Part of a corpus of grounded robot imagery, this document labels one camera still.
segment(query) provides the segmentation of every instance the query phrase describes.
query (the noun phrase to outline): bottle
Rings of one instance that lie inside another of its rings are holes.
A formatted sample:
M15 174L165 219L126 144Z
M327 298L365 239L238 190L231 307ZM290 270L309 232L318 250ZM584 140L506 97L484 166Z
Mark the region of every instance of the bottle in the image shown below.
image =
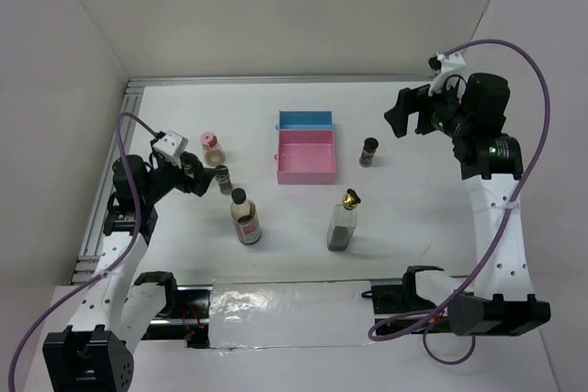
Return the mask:
M361 151L361 156L359 157L359 164L362 167L369 167L371 165L378 146L378 140L375 138L366 138L364 140L364 148Z
M232 191L231 176L229 175L229 167L226 165L217 165L214 168L215 177L219 184L220 192L223 195L228 195Z
M327 248L331 252L344 252L351 241L357 225L356 208L361 202L357 193L347 189L343 204L334 207L331 224L327 233Z
M225 156L221 144L214 132L204 132L200 135L200 143L204 153L204 162L210 167L216 167L224 163Z
M242 188L235 188L231 192L231 198L232 225L237 231L237 237L245 245L253 245L261 238L257 208L253 201L247 199Z

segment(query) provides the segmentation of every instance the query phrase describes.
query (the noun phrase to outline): black lid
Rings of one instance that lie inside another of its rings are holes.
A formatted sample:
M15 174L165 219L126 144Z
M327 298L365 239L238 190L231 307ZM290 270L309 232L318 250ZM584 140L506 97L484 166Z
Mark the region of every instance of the black lid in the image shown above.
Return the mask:
M364 149L368 151L374 151L379 146L378 140L375 138L366 138L364 140Z
M231 198L232 202L237 205L241 205L247 200L247 194L242 188L237 187L231 192Z
M224 176L226 174L229 174L229 167L227 167L226 165L217 165L214 168L216 174L219 174L221 176Z

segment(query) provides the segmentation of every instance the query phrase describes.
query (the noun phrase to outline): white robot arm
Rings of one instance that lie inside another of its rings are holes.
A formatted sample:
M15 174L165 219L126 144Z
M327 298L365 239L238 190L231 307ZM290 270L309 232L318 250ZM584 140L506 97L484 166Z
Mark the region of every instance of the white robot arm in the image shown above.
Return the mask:
M407 133L408 116L418 113L417 134L439 130L453 140L474 214L478 262L496 236L504 210L510 210L503 236L474 286L448 306L451 330L457 335L520 335L548 321L550 309L535 299L520 201L511 201L523 163L518 142L502 132L508 83L496 75L474 73L459 96L458 85L447 88L447 81L465 69L461 55L437 54L429 64L438 71L433 82L400 91L396 106L384 117L398 138ZM410 295L430 302L428 307L441 305L461 285L430 266L409 268L403 281Z
M120 160L113 165L112 194L101 238L102 254L90 286L63 332L50 333L43 355L56 392L126 392L134 364L132 354L153 317L175 305L171 273L141 274L133 283L157 222L154 205L174 188L203 196L214 177L196 155L186 152L187 140L160 132L152 141L157 166L148 170L143 158L127 157L141 204L140 234L124 260L104 272L125 252L135 227L135 206Z

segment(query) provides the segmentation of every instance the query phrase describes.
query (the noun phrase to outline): blue tray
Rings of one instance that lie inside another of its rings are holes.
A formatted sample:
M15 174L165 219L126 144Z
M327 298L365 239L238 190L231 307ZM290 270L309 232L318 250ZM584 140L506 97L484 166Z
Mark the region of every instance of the blue tray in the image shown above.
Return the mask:
M276 129L333 129L333 112L330 110L280 110Z

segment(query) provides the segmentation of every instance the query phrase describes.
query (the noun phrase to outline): pink lid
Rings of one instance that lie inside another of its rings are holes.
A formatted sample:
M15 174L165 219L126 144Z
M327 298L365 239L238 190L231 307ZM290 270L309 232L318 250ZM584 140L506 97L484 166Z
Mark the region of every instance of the pink lid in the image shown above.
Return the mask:
M216 145L219 143L217 136L214 132L204 132L200 135L200 143L205 151L212 151L216 149Z

